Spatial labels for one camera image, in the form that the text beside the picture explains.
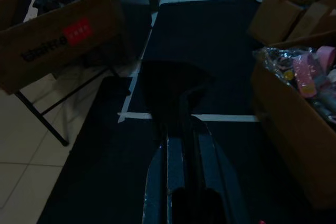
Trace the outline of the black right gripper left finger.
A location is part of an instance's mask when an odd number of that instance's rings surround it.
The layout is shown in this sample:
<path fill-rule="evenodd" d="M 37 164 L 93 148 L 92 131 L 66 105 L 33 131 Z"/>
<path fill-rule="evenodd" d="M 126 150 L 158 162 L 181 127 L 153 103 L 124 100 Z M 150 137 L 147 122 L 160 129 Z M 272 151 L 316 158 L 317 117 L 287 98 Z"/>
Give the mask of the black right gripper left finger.
<path fill-rule="evenodd" d="M 185 189 L 182 140 L 168 137 L 156 150 L 148 168 L 143 223 L 177 223 L 177 196 Z"/>

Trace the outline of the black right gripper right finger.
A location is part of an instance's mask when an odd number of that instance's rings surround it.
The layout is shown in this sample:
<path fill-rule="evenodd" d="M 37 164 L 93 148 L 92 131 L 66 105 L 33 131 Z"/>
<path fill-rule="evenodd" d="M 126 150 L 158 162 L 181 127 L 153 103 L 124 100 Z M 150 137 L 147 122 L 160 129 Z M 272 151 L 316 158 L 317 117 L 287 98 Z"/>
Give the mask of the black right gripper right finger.
<path fill-rule="evenodd" d="M 203 121 L 195 121 L 206 188 L 220 195 L 227 223 L 250 223 L 236 170 Z"/>

